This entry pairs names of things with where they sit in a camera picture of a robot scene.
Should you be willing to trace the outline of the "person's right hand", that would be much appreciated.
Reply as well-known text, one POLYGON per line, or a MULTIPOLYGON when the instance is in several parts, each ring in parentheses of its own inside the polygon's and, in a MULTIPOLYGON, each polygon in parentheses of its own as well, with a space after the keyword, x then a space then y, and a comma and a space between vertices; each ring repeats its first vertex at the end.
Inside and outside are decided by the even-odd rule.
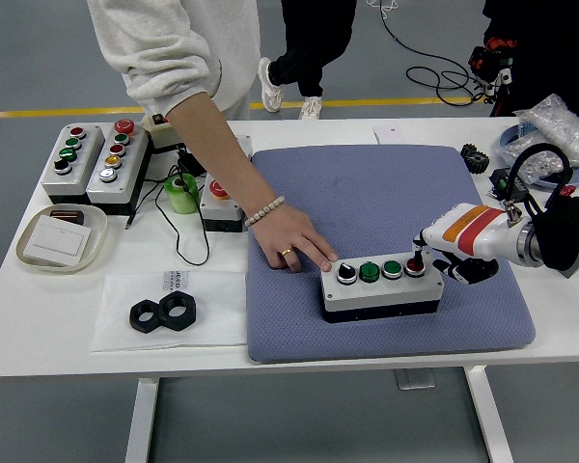
POLYGON ((301 270, 302 253, 321 271, 328 272, 338 256, 303 212, 281 204, 250 227, 270 267, 301 270))

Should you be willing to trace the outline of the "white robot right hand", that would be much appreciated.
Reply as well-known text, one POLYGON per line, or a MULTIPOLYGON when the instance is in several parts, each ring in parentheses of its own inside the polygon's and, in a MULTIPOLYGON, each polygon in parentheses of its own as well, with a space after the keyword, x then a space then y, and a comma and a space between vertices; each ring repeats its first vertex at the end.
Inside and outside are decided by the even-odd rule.
POLYGON ((529 264, 529 229, 527 217, 510 220, 502 209, 461 203, 423 228, 413 239, 412 251, 418 262, 425 247, 439 252, 445 259, 433 262, 436 269, 473 285, 495 276, 500 259, 529 264))

